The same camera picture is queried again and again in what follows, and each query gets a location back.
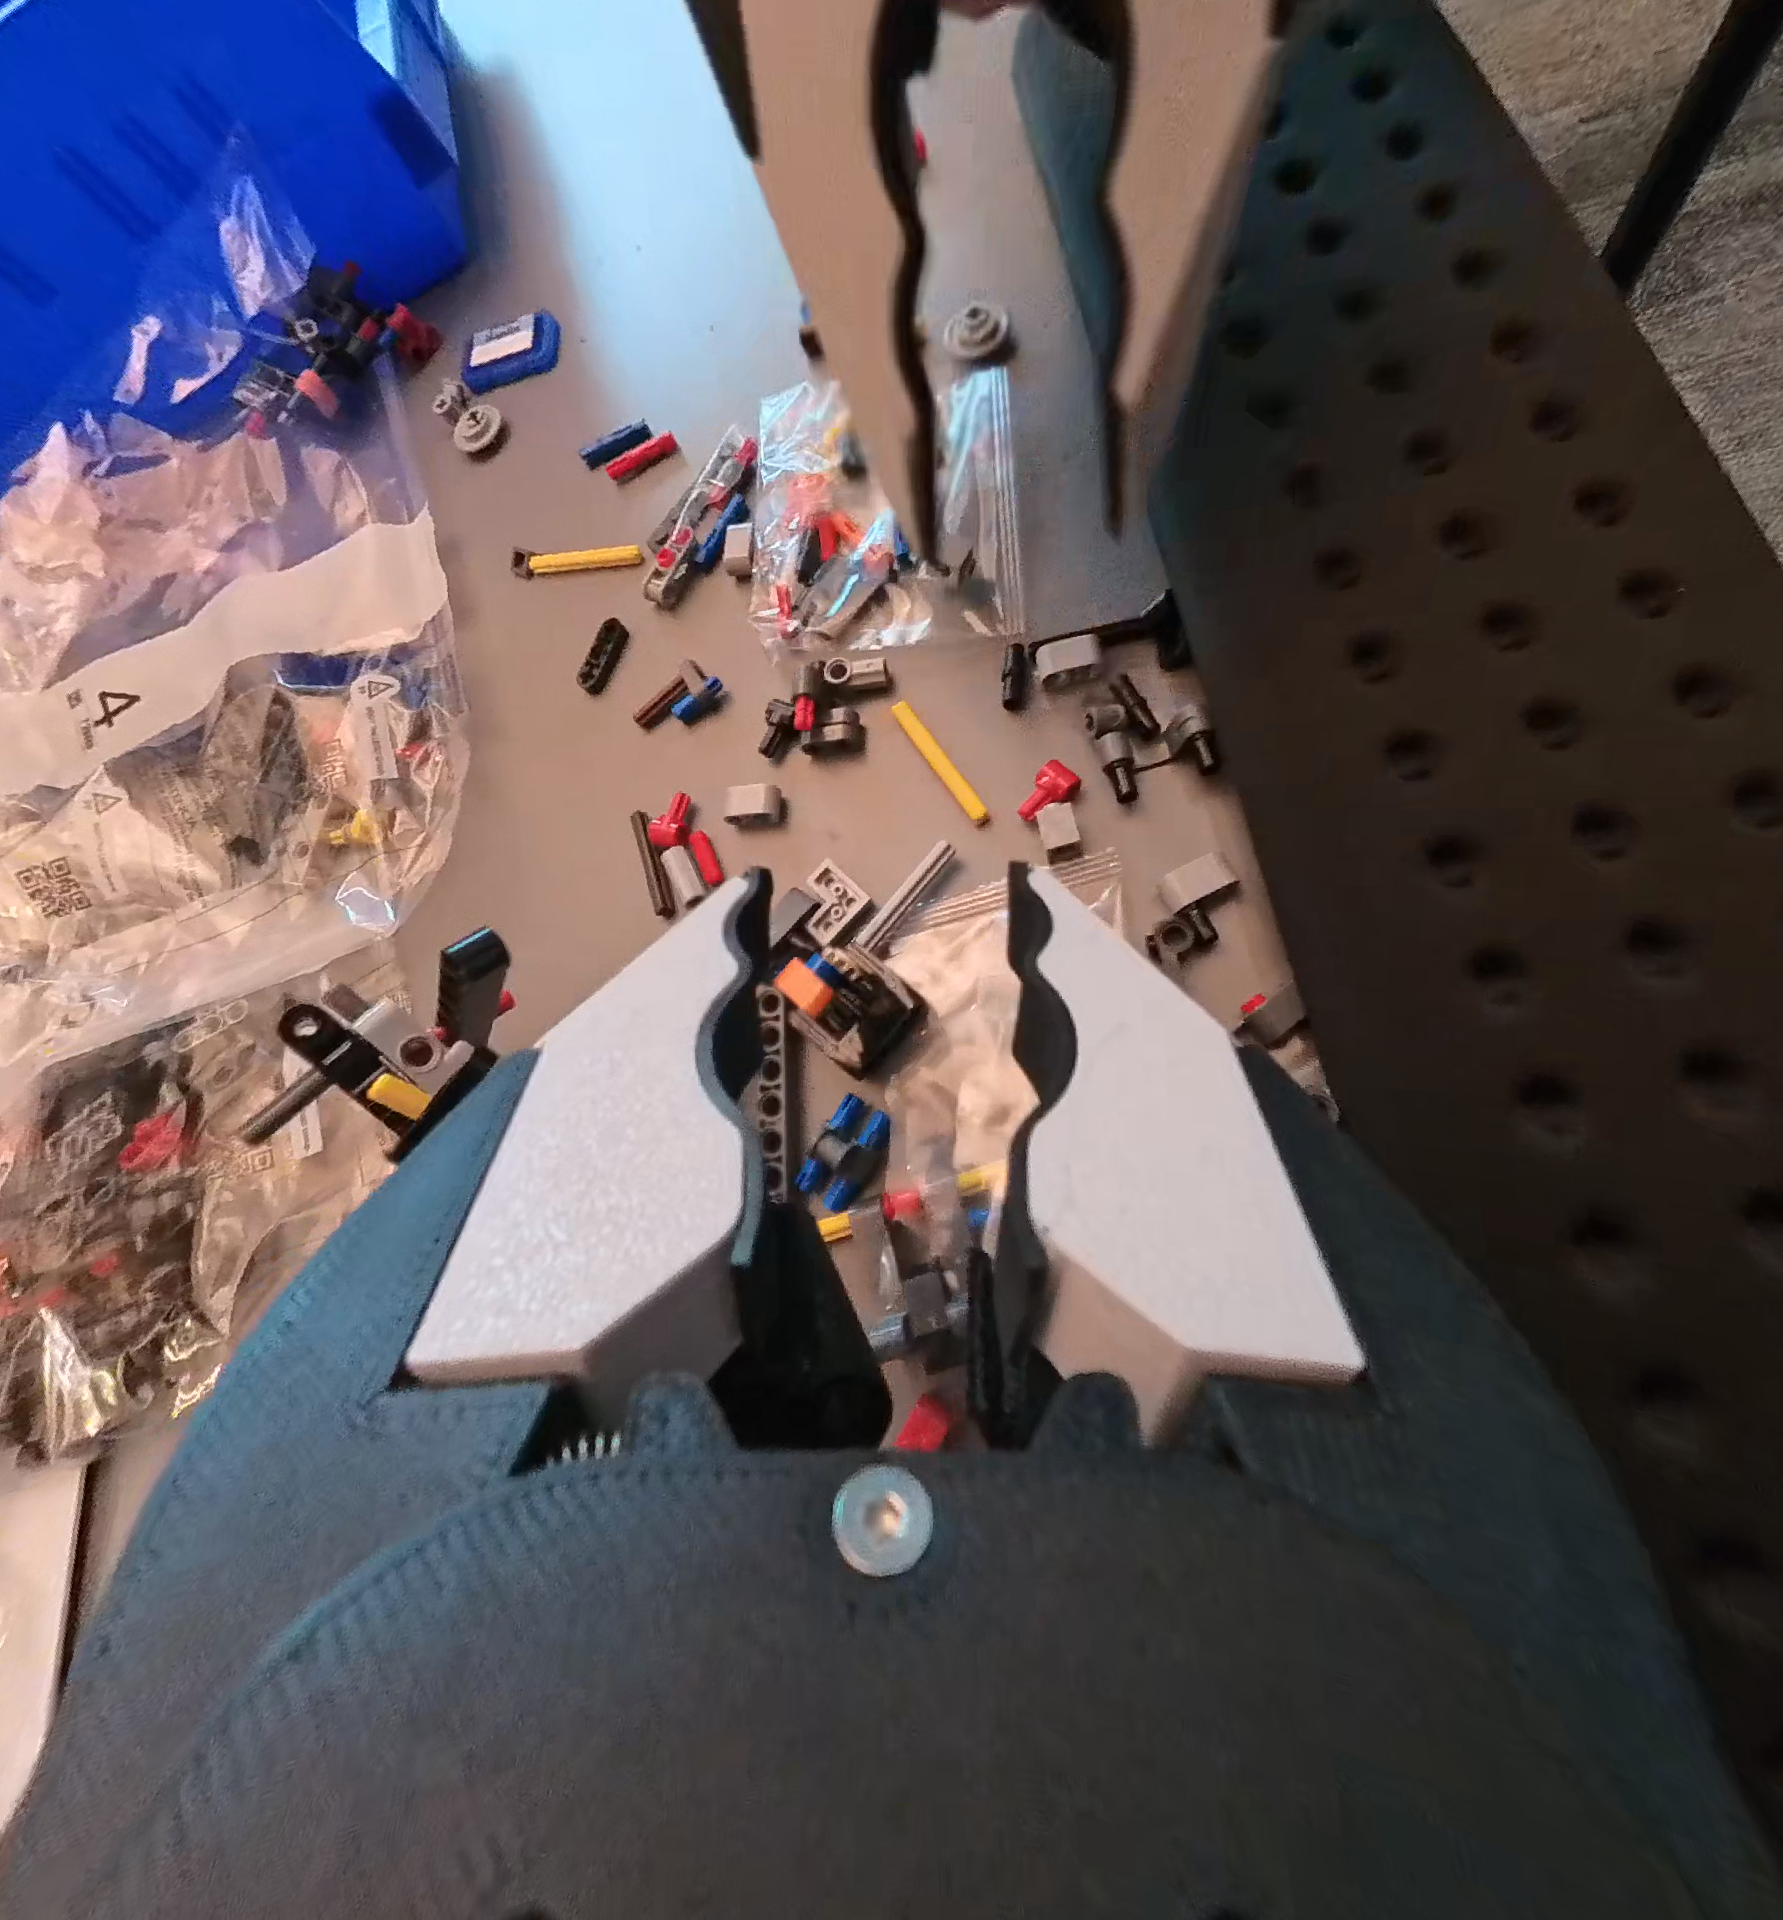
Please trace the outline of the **small bag red blue parts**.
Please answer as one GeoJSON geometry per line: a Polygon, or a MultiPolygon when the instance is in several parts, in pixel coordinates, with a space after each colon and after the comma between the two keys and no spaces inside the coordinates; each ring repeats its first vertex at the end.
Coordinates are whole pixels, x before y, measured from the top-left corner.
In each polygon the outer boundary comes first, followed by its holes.
{"type": "Polygon", "coordinates": [[[927,560],[866,469],[836,382],[761,401],[749,618],[773,664],[1027,636],[1005,367],[951,382],[938,454],[938,545],[927,560]]]}

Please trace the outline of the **grey black lego connectors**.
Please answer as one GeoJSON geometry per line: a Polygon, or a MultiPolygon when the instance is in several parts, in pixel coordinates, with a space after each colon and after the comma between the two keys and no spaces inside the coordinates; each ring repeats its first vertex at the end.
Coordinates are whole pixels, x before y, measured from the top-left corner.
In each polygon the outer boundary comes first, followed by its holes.
{"type": "Polygon", "coordinates": [[[1234,1042],[1282,1064],[1316,1058],[1310,1014],[1264,886],[1218,851],[1160,875],[1142,947],[1234,1042]]]}

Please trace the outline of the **grey lego axle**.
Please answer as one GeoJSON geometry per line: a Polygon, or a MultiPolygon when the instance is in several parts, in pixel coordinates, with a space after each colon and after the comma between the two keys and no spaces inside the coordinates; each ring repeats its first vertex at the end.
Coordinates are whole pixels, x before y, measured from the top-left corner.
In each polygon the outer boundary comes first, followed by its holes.
{"type": "Polygon", "coordinates": [[[904,882],[879,905],[874,918],[855,935],[852,947],[861,954],[882,954],[890,948],[902,926],[918,911],[937,886],[955,865],[955,847],[938,839],[904,877],[904,882]]]}

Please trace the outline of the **clear bag white strip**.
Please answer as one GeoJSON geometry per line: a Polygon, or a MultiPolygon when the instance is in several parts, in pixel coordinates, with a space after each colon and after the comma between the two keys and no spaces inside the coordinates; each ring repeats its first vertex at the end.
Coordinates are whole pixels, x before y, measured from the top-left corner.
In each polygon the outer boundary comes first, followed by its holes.
{"type": "Polygon", "coordinates": [[[0,1066],[390,944],[467,769],[428,506],[0,689],[0,1066]]]}

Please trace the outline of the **crumpled clear plastic bag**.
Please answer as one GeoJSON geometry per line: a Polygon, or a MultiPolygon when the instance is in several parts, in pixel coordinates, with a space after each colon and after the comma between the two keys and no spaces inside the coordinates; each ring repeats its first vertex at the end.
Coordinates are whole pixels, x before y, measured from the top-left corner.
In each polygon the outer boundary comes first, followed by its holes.
{"type": "Polygon", "coordinates": [[[400,497],[392,405],[443,335],[320,250],[233,127],[144,256],[122,320],[81,350],[0,454],[0,651],[59,672],[94,631],[176,623],[400,497]]]}

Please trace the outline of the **black orange lego assembly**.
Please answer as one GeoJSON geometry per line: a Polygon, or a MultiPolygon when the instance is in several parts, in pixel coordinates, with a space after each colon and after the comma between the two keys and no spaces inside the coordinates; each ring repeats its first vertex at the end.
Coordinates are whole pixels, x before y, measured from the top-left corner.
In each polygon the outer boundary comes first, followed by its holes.
{"type": "Polygon", "coordinates": [[[241,1127],[239,1140],[277,1140],[338,1093],[388,1134],[385,1158],[400,1164],[496,1067],[493,1029],[515,1004],[510,972],[504,937],[481,926],[442,948],[432,1024],[352,987],[290,1003],[277,1036],[302,1073],[241,1127]]]}

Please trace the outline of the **red pin white bush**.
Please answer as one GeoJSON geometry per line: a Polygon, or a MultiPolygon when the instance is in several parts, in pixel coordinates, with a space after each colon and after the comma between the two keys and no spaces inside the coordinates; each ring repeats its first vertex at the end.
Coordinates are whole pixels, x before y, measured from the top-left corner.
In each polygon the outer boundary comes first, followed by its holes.
{"type": "Polygon", "coordinates": [[[692,796],[678,790],[646,821],[646,843],[672,911],[690,911],[724,882],[719,855],[692,815],[692,796]]]}

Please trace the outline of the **small clear packet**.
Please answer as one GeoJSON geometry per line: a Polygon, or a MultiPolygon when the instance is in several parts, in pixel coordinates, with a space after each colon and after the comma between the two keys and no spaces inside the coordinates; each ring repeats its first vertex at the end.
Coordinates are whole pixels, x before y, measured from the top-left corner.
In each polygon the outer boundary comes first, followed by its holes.
{"type": "Polygon", "coordinates": [[[911,1223],[886,1223],[882,1195],[865,1213],[877,1231],[877,1301],[886,1312],[904,1308],[904,1282],[928,1265],[950,1267],[967,1287],[969,1257],[989,1249],[1006,1188],[1003,1160],[972,1164],[915,1185],[927,1188],[927,1215],[911,1223]]]}

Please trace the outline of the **clear bag black orange parts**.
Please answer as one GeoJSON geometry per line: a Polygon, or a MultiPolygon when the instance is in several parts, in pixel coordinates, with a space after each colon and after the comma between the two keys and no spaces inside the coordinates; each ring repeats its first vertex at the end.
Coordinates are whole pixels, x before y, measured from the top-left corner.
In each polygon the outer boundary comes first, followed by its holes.
{"type": "Polygon", "coordinates": [[[253,1308],[363,1199],[366,1121],[245,1127],[299,1069],[234,997],[53,1061],[0,1118],[0,1470],[190,1413],[253,1308]]]}

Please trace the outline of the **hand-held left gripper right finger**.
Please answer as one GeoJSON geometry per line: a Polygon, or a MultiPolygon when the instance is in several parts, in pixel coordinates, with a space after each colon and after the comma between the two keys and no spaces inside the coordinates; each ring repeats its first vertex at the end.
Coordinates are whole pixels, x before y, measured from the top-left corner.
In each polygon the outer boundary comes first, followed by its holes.
{"type": "Polygon", "coordinates": [[[1024,1447],[1048,1374],[1107,1375],[1162,1443],[1206,1379],[1367,1370],[1241,1049],[1046,868],[1006,873],[1010,1056],[1031,1106],[967,1271],[969,1405],[1024,1447]]]}

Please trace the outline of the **blue lego tile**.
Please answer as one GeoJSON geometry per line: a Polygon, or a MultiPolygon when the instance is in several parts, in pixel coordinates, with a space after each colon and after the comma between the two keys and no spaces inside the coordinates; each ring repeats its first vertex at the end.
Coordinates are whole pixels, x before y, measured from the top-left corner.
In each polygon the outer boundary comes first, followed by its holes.
{"type": "Polygon", "coordinates": [[[552,372],[561,356],[561,326],[547,309],[474,331],[462,352],[460,380],[473,394],[511,386],[552,372]]]}

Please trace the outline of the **dark grey holed lego beam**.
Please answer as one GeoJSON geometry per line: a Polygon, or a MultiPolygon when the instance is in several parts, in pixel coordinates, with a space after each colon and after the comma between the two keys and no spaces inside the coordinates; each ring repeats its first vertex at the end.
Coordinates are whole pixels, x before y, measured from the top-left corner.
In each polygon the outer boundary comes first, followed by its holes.
{"type": "Polygon", "coordinates": [[[789,1003],[773,983],[758,985],[756,1010],[761,1053],[745,1109],[758,1130],[764,1195],[785,1204],[792,1198],[802,1134],[795,1035],[789,1003]]]}

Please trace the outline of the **black lego pins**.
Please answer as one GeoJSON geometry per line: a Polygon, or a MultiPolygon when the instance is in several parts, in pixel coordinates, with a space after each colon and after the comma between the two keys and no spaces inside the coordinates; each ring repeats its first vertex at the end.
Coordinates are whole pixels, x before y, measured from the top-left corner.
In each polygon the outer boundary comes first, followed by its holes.
{"type": "Polygon", "coordinates": [[[1212,715],[1199,697],[1167,697],[1155,705],[1129,673],[1111,673],[1085,705],[1085,734],[1106,787],[1120,808],[1132,808],[1147,775],[1184,765],[1203,780],[1222,769],[1212,715]]]}

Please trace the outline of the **dark grey lego plate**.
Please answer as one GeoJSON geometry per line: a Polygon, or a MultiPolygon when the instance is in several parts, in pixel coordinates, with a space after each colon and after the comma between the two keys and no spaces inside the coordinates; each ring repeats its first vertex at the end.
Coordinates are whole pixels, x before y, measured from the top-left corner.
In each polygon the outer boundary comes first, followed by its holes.
{"type": "Polygon", "coordinates": [[[652,607],[669,611],[685,597],[708,536],[734,506],[745,501],[756,467],[758,440],[731,422],[654,534],[649,569],[640,582],[643,600],[652,607]]]}

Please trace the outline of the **empty clear zip bag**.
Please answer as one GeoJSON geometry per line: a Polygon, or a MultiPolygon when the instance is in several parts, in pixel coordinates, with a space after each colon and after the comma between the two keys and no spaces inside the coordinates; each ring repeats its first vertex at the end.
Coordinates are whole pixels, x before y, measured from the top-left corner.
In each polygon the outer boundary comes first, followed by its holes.
{"type": "Polygon", "coordinates": [[[1009,886],[990,880],[927,909],[890,953],[927,1004],[888,1082],[895,1141],[920,1185],[1003,1163],[1033,1109],[1014,1060],[1022,981],[1009,937],[1009,886]]]}

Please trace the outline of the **small lego subassembly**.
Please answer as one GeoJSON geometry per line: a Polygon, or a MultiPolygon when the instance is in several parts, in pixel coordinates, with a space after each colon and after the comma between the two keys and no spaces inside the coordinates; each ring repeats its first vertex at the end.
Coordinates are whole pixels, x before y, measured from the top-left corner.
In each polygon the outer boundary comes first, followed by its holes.
{"type": "Polygon", "coordinates": [[[909,905],[877,904],[824,859],[770,909],[764,979],[802,1036],[855,1081],[886,1069],[927,1020],[927,997],[886,958],[909,905]]]}

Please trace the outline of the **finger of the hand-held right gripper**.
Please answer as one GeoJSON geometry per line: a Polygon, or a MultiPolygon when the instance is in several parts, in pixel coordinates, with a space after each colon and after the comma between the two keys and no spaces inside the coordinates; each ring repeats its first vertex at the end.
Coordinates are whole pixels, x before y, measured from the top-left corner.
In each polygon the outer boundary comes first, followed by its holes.
{"type": "Polygon", "coordinates": [[[1033,6],[1033,161],[1092,361],[1102,503],[1147,510],[1285,41],[1273,2],[1033,6]]]}
{"type": "Polygon", "coordinates": [[[934,2],[739,6],[761,189],[868,469],[923,559],[937,551],[937,407],[909,85],[928,69],[938,17],[934,2]]]}

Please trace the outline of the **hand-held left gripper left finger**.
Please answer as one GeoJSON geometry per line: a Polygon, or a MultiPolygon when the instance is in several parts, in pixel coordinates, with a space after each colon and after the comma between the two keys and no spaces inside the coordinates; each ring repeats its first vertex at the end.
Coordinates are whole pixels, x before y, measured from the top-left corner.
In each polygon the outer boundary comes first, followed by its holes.
{"type": "Polygon", "coordinates": [[[892,1395],[773,1121],[773,879],[728,879],[514,1060],[515,1100],[402,1355],[424,1386],[718,1386],[756,1447],[868,1447],[892,1395]]]}

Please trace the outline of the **blue plastic bin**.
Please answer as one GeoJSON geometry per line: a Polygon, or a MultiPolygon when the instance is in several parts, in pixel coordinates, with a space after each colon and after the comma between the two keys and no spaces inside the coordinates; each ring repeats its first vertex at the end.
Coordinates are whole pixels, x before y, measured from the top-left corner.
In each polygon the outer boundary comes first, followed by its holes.
{"type": "Polygon", "coordinates": [[[124,335],[236,136],[368,300],[468,256],[440,4],[0,4],[0,454],[124,335]]]}

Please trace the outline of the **black perforated panel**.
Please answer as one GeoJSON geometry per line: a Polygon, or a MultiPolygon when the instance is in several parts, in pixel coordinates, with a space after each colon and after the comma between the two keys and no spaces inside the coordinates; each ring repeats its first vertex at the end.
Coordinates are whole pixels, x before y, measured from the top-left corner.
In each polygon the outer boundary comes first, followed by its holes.
{"type": "Polygon", "coordinates": [[[1432,4],[1292,4],[1149,506],[1341,1116],[1783,1855],[1783,566],[1432,4]]]}

